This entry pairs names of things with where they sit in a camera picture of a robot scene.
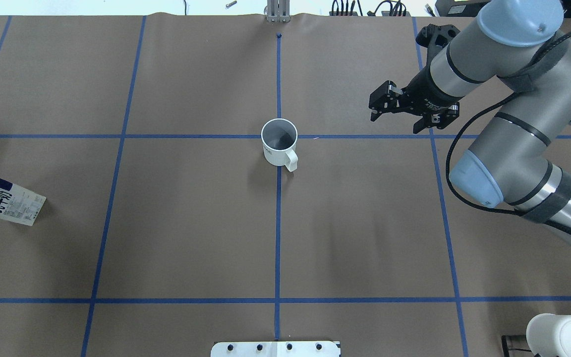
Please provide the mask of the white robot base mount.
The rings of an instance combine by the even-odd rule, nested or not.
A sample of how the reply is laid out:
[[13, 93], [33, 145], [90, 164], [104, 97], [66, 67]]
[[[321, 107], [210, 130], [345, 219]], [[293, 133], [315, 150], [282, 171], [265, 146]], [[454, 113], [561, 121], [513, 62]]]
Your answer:
[[211, 357], [340, 357], [342, 349], [334, 341], [250, 341], [220, 342], [211, 348]]

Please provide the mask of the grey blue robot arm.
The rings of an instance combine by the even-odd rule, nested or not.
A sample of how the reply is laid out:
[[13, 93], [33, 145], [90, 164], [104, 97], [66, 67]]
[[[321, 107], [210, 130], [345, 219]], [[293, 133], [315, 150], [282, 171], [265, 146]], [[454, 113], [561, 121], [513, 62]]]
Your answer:
[[571, 246], [571, 174], [543, 156], [571, 125], [571, 31], [561, 31], [563, 21], [559, 0], [491, 0], [463, 30], [428, 25], [415, 38], [426, 65], [403, 88], [381, 84], [368, 106], [371, 120], [408, 113], [419, 117], [414, 133], [444, 129], [464, 97], [498, 78], [511, 94], [469, 120], [494, 112], [451, 165], [467, 126], [460, 129], [446, 157], [447, 185], [468, 206], [546, 225]]

